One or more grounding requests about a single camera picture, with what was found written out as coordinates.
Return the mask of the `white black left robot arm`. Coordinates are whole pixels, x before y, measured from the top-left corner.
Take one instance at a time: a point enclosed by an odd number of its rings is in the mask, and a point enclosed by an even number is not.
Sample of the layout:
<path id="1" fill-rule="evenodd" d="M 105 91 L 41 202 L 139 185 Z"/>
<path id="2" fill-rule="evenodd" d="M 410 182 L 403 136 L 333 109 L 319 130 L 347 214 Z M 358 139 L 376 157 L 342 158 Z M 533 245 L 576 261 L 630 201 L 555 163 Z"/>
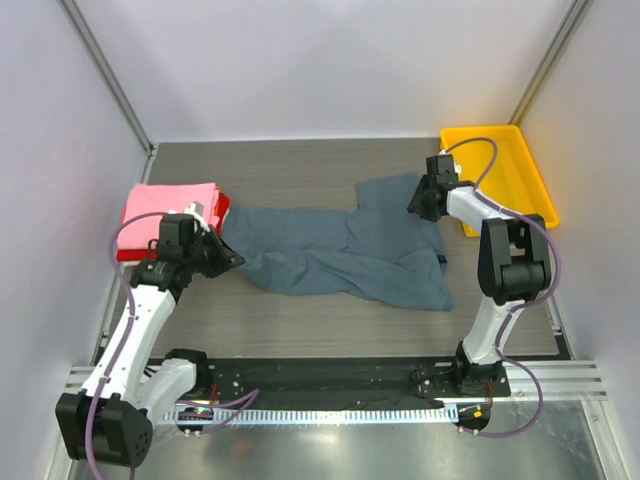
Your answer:
<path id="1" fill-rule="evenodd" d="M 174 404 L 183 395 L 198 400 L 210 392 L 212 375 L 201 351 L 177 349 L 150 378 L 144 370 L 193 277 L 214 279 L 244 262 L 194 205 L 155 216 L 155 252 L 120 279 L 126 304 L 111 339 L 79 391 L 62 394 L 55 407 L 68 456 L 93 469 L 101 463 L 137 468 Z"/>

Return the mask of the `blue-grey t-shirt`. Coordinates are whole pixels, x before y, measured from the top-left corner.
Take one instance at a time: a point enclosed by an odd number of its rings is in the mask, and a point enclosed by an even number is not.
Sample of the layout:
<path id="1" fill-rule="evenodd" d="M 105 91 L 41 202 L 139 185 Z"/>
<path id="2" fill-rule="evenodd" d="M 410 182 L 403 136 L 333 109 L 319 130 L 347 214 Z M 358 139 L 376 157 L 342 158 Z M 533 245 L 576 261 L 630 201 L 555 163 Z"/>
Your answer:
<path id="1" fill-rule="evenodd" d="M 408 212 L 416 172 L 360 182 L 354 210 L 235 206 L 222 237 L 262 289 L 347 293 L 412 310 L 450 311 L 439 227 Z"/>

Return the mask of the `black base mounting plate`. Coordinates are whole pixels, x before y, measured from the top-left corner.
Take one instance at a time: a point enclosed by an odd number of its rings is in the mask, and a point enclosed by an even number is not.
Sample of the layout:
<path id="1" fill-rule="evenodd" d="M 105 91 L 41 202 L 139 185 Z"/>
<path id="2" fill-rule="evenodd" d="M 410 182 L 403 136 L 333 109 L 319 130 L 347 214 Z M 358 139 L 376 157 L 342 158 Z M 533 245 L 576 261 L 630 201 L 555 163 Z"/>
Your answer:
<path id="1" fill-rule="evenodd" d="M 224 401 L 254 389 L 276 405 L 511 395 L 501 364 L 464 367 L 452 357 L 217 358 L 208 366 Z"/>

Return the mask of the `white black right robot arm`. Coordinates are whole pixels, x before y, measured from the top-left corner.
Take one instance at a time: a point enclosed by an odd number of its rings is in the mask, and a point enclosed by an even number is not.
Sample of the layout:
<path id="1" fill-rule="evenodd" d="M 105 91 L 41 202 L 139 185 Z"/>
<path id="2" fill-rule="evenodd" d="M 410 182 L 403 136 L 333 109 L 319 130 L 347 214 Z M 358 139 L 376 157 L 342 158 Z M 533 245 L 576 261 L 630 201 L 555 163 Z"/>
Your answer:
<path id="1" fill-rule="evenodd" d="M 462 181 L 452 155 L 426 159 L 426 174 L 407 207 L 424 220 L 456 218 L 480 235 L 477 281 L 482 300 L 466 337 L 447 369 L 417 370 L 412 376 L 426 398 L 509 394 L 504 345 L 522 310 L 550 287 L 552 268 L 546 225 L 538 215 L 513 212 Z"/>

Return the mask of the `right aluminium corner post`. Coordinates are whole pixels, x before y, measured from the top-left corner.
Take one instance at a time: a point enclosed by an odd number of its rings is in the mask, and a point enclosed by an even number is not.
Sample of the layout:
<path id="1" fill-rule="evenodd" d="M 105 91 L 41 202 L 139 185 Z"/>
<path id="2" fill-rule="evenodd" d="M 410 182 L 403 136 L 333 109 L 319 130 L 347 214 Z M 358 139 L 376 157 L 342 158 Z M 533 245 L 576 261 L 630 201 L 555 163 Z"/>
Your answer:
<path id="1" fill-rule="evenodd" d="M 592 0 L 570 2 L 510 116 L 510 125 L 523 123 L 592 4 Z"/>

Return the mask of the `aluminium frame rail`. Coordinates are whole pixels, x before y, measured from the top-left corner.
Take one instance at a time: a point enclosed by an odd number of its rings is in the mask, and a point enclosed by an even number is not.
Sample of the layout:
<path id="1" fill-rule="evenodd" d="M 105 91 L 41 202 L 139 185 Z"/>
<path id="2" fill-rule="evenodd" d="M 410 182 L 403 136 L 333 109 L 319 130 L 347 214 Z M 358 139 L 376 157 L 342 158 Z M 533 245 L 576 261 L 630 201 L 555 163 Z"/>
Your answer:
<path id="1" fill-rule="evenodd" d="M 522 361 L 538 380 L 544 396 L 551 401 L 606 400 L 608 395 L 602 376 L 593 360 Z M 507 364 L 506 378 L 516 400 L 532 401 L 535 386 L 520 367 Z"/>

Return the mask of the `left aluminium corner post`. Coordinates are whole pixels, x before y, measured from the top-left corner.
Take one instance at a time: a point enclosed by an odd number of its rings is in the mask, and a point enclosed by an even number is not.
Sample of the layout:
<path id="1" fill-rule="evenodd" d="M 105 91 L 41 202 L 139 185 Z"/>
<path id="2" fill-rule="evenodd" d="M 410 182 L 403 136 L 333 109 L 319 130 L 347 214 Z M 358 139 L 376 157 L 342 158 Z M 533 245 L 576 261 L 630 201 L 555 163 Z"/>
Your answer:
<path id="1" fill-rule="evenodd" d="M 80 43 L 88 54 L 98 75 L 102 79 L 107 91 L 113 98 L 122 117 L 133 133 L 146 156 L 150 158 L 154 153 L 154 143 L 146 133 L 133 105 L 122 88 L 114 70 L 112 69 L 103 49 L 94 35 L 89 23 L 74 0 L 60 0 L 59 6 L 66 15 Z"/>

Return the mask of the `aluminium corner post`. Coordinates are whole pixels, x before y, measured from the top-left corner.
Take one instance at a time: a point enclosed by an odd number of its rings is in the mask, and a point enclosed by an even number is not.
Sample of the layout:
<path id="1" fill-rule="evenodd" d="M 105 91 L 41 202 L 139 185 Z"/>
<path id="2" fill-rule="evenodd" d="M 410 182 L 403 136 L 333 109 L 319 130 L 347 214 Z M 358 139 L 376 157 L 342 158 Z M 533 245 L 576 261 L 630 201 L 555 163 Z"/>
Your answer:
<path id="1" fill-rule="evenodd" d="M 107 91 L 113 98 L 122 117 L 133 133 L 146 156 L 150 158 L 154 153 L 154 143 L 146 133 L 133 105 L 122 88 L 114 70 L 112 69 L 103 49 L 94 35 L 89 23 L 74 0 L 60 0 L 59 6 L 66 15 L 80 43 L 88 54 L 98 75 L 102 79 Z"/>
<path id="2" fill-rule="evenodd" d="M 592 4 L 592 0 L 570 2 L 510 116 L 510 125 L 523 123 Z"/>

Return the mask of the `yellow plastic tray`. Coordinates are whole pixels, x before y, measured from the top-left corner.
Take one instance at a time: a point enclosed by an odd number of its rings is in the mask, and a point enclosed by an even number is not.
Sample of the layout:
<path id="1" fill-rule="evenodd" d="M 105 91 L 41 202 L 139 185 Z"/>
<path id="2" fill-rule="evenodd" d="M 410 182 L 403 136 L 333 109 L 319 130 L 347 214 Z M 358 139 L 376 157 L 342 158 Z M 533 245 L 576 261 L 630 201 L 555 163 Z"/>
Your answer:
<path id="1" fill-rule="evenodd" d="M 461 166 L 459 177 L 476 182 L 492 158 L 491 142 L 498 155 L 480 189 L 495 202 L 523 214 L 539 214 L 546 227 L 559 226 L 560 219 L 548 189 L 530 153 L 524 136 L 515 125 L 449 127 L 440 130 L 440 144 L 451 150 Z"/>

